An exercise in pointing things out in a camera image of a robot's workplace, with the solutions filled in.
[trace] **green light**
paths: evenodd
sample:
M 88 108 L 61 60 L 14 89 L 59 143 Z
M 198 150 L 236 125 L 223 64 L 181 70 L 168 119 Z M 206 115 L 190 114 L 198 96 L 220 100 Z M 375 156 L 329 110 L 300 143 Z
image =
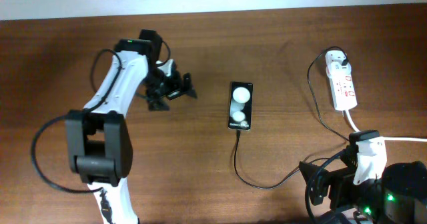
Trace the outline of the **green light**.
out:
M 389 200 L 389 201 L 394 201 L 394 197 L 393 197 L 392 195 L 388 194 L 388 196 L 387 196 L 387 200 Z

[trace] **white power strip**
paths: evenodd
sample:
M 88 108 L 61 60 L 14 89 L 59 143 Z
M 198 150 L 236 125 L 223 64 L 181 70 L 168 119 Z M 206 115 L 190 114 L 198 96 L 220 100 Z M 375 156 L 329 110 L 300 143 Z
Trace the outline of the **white power strip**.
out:
M 352 79 L 352 66 L 342 65 L 346 58 L 342 51 L 326 53 L 326 74 L 331 84 L 332 99 L 337 111 L 350 110 L 357 106 L 356 93 Z

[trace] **power plug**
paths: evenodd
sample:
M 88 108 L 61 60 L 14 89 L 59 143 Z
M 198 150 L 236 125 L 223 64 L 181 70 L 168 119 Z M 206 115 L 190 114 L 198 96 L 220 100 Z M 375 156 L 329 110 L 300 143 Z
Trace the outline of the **power plug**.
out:
M 329 77 L 335 110 L 345 111 L 357 106 L 352 66 L 342 51 L 326 53 L 326 74 Z

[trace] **white circle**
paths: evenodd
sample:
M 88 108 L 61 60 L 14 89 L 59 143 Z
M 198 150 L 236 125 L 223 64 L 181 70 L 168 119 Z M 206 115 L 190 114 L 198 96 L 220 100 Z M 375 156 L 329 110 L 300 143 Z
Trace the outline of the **white circle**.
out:
M 238 87 L 233 91 L 233 99 L 238 103 L 247 103 L 251 93 L 245 87 Z
M 241 111 L 236 111 L 235 113 L 233 113 L 232 117 L 233 120 L 236 122 L 243 121 L 246 118 L 245 113 L 242 113 Z

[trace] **wooden table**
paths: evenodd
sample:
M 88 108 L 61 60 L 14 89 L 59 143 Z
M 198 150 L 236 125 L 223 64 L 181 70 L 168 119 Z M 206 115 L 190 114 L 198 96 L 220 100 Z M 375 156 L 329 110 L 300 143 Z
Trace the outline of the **wooden table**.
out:
M 331 45 L 344 48 L 354 68 L 358 106 L 352 117 L 360 129 L 423 136 L 426 14 L 427 5 L 385 5 L 2 21 L 0 220 L 101 222 L 92 195 L 42 183 L 30 164 L 30 141 L 44 122 L 90 100 L 97 51 L 136 38 L 140 29 L 155 29 L 169 43 L 199 96 L 171 101 L 168 112 L 149 112 L 145 101 L 133 100 L 129 190 L 141 222 L 300 220 L 306 217 L 300 174 L 273 191 L 248 187 L 235 176 L 236 137 L 226 123 L 230 81 L 254 84 L 252 130 L 242 134 L 238 165 L 259 185 L 278 182 L 310 154 L 328 157 L 342 148 L 343 141 L 320 125 L 306 81 L 308 65 Z M 98 85 L 110 58 L 99 64 Z M 352 130 L 332 106 L 323 58 L 312 69 L 312 83 L 326 122 L 348 135 Z M 85 188 L 69 170 L 66 146 L 63 123 L 48 129 L 37 148 L 40 165 L 56 182 Z M 425 143 L 387 142 L 387 152 L 388 164 L 427 161 Z M 317 215 L 327 210 L 327 204 L 314 207 Z

